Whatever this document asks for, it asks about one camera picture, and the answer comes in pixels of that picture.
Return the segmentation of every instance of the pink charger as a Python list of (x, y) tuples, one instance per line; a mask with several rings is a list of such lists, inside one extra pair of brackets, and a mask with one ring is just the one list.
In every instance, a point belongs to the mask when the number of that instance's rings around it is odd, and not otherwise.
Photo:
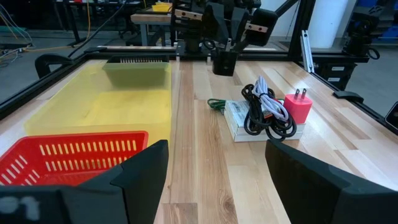
[(297, 89), (295, 94), (285, 96), (284, 107), (293, 117), (296, 124), (304, 124), (312, 106), (312, 100), (305, 96), (307, 90), (300, 94)]

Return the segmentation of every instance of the wooden table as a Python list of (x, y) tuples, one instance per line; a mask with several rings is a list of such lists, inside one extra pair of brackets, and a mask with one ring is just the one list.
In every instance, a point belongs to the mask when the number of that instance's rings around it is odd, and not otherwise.
[[(91, 60), (0, 122), (0, 148), (25, 135), (22, 125)], [(156, 223), (289, 223), (264, 157), (265, 142), (234, 143), (225, 118), (206, 100), (243, 100), (263, 76), (278, 98), (306, 88), (313, 108), (299, 141), (309, 155), (398, 190), (398, 137), (292, 62), (237, 62), (234, 77), (205, 62), (172, 64), (172, 137)]]
[(131, 21), (139, 25), (141, 30), (141, 42), (143, 46), (148, 45), (147, 25), (169, 26), (171, 15), (156, 15), (156, 14), (133, 14)]

